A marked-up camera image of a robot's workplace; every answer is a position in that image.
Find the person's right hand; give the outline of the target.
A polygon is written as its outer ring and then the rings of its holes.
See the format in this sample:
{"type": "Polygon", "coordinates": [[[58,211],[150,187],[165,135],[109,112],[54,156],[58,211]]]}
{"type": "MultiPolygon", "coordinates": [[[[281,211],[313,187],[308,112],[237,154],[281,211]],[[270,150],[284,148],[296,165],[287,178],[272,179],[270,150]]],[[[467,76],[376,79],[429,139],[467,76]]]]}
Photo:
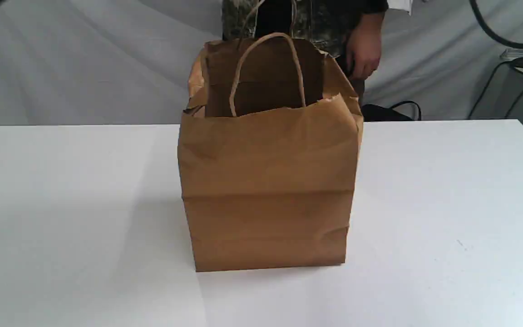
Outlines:
{"type": "Polygon", "coordinates": [[[359,25],[347,40],[347,72],[352,79],[366,80],[380,64],[382,33],[380,26],[359,25]]]}

